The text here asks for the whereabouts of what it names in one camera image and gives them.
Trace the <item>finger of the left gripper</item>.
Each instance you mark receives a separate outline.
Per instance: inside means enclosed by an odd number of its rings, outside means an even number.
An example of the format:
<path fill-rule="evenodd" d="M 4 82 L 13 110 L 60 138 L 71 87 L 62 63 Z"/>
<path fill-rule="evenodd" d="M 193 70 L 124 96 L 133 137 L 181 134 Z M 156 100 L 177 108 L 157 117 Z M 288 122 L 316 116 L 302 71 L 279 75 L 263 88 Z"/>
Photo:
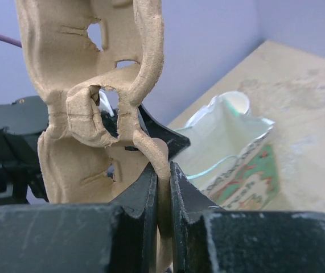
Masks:
<path fill-rule="evenodd" d="M 101 108 L 101 118 L 104 127 L 117 138 L 117 118 L 118 109 L 112 109 L 113 116 L 108 111 Z M 143 105 L 138 108 L 138 117 L 142 130 L 152 138 L 163 140 L 168 146 L 168 158 L 174 158 L 178 153 L 191 145 L 190 139 L 180 133 L 177 133 L 155 120 Z"/>

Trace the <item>printed paper takeout bag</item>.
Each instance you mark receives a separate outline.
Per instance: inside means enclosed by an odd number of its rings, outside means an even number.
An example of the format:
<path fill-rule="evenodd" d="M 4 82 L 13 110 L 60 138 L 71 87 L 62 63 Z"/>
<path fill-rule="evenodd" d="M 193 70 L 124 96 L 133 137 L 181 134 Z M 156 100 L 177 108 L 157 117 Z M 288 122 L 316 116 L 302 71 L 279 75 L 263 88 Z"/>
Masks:
<path fill-rule="evenodd" d="M 214 96 L 175 132 L 191 145 L 177 162 L 198 190 L 227 210 L 260 210 L 279 192 L 274 121 L 240 114 Z"/>

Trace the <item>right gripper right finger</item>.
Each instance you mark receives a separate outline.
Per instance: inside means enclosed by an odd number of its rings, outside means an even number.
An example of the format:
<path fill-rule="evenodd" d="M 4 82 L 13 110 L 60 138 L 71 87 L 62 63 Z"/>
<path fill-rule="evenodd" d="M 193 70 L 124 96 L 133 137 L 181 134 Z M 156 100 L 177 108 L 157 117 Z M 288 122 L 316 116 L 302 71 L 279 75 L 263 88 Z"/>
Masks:
<path fill-rule="evenodd" d="M 325 272 L 325 213 L 228 211 L 170 168 L 174 272 Z"/>

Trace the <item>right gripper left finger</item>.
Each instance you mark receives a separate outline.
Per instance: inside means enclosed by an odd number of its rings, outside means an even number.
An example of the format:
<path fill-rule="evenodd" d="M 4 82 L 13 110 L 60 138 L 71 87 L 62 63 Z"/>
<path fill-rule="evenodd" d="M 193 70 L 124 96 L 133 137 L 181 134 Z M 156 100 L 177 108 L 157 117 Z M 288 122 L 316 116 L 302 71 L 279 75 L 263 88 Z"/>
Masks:
<path fill-rule="evenodd" d="M 0 206 L 0 272 L 155 272 L 157 176 L 107 204 Z"/>

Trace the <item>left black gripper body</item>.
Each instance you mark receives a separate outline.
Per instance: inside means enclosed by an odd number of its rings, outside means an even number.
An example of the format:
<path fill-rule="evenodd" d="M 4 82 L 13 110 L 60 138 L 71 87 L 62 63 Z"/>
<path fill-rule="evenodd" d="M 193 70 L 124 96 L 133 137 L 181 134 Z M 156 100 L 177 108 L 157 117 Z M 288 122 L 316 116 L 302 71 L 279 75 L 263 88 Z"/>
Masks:
<path fill-rule="evenodd" d="M 47 126 L 47 106 L 39 96 L 0 105 L 0 167 L 21 198 L 30 188 L 48 201 L 38 158 L 38 139 Z"/>

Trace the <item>brown pulp cup carrier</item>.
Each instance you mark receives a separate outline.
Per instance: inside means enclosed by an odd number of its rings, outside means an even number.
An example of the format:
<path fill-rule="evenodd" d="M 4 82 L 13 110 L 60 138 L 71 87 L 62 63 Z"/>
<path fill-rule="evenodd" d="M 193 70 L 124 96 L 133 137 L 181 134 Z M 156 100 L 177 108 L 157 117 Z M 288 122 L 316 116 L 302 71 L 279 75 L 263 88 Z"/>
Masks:
<path fill-rule="evenodd" d="M 16 1 L 30 80 L 47 105 L 38 158 L 52 204 L 108 202 L 158 177 L 156 271 L 172 262 L 168 148 L 141 128 L 138 108 L 164 62 L 160 1 Z"/>

